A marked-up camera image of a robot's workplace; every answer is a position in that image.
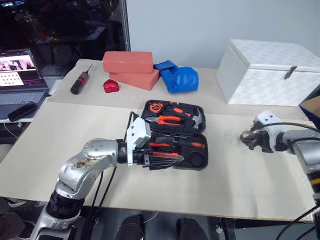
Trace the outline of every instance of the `white storage box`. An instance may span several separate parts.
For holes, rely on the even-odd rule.
[[[298,106],[320,84],[320,58],[299,44],[232,39],[216,78],[228,104]]]

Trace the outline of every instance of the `laptop keyboard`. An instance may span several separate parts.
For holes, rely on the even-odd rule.
[[[0,105],[27,104],[31,102],[37,104],[44,94],[45,92],[43,91],[3,93],[0,94]]]

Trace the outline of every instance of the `pliers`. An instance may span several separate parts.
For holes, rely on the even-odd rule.
[[[180,125],[180,123],[171,123],[167,121],[180,122],[181,118],[178,116],[158,116],[158,117],[147,117],[145,120],[149,122],[156,122],[159,125]]]

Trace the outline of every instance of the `laptop screen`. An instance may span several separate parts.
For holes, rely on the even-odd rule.
[[[29,49],[0,52],[0,91],[47,88]]]

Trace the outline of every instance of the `black tool case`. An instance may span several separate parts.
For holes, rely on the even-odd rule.
[[[193,116],[201,114],[201,122],[195,127]],[[158,123],[148,121],[148,118],[179,117],[180,121],[165,120]],[[142,112],[143,119],[150,124],[151,151],[159,153],[178,154],[184,160],[173,167],[175,169],[202,170],[208,165],[208,142],[201,133],[206,128],[206,117],[202,107],[186,103],[162,100],[149,100]]]

